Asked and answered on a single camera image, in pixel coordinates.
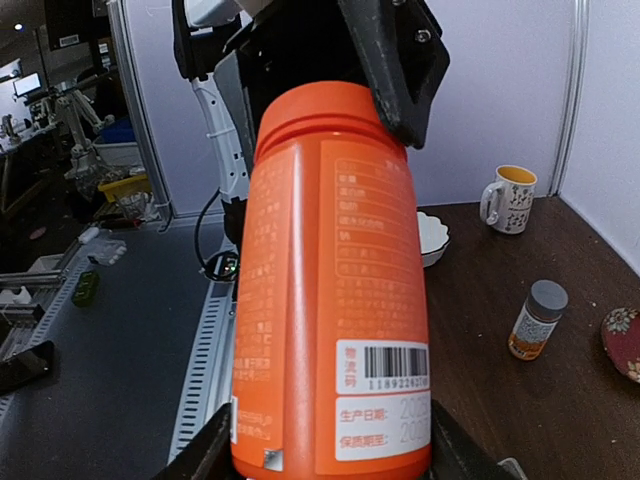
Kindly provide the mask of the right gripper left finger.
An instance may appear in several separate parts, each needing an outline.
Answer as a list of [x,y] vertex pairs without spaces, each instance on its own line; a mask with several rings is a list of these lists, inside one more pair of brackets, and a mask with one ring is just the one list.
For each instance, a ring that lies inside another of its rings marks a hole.
[[231,404],[223,404],[199,433],[153,480],[232,480],[238,478],[231,455]]

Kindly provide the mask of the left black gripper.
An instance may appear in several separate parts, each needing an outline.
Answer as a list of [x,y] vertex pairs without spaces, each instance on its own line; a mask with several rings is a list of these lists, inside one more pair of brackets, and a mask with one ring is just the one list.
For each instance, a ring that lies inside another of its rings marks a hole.
[[442,28],[424,1],[273,1],[226,45],[215,70],[245,158],[259,161],[261,121],[282,95],[295,118],[346,114],[367,84],[381,123],[425,146],[430,111],[450,65]]

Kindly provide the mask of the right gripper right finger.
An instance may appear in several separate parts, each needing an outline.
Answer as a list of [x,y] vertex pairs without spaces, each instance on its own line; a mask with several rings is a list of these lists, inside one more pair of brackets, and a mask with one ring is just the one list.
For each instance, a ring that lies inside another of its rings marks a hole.
[[515,479],[474,441],[438,401],[432,401],[431,409],[430,479]]

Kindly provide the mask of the clear plastic pill organizer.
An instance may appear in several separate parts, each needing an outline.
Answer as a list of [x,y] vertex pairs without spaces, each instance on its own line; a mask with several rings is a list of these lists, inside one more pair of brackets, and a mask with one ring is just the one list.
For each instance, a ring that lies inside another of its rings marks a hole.
[[527,475],[514,457],[508,457],[498,462],[498,465],[517,480],[528,480]]

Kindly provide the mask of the orange pill bottle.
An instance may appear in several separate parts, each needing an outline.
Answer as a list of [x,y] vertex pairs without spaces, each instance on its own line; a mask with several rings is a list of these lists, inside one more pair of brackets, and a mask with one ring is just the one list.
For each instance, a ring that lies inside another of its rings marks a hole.
[[294,88],[259,128],[231,396],[251,479],[415,479],[431,462],[429,331],[404,146],[366,87]]

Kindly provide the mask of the grey lid pill bottle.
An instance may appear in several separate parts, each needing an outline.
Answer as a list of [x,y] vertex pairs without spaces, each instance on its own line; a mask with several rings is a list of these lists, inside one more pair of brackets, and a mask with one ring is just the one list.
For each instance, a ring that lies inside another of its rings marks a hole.
[[558,283],[542,279],[534,282],[508,338],[510,353],[523,361],[535,360],[544,349],[569,302]]

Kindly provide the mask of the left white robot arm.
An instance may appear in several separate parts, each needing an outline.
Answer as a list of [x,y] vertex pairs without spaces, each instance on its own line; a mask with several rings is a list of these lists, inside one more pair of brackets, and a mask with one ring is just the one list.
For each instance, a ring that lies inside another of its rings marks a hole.
[[425,2],[174,0],[171,7],[174,56],[205,117],[233,244],[243,236],[261,118],[286,91],[324,80],[364,85],[390,133],[424,146],[450,64]]

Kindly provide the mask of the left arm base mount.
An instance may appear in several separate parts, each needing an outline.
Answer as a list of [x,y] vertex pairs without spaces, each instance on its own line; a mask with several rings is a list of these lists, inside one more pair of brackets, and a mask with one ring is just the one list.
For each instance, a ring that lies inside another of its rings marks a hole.
[[223,250],[205,259],[200,246],[200,230],[205,215],[220,195],[217,189],[201,210],[194,228],[194,250],[200,264],[200,272],[215,282],[233,282],[239,272],[239,255],[234,250]]

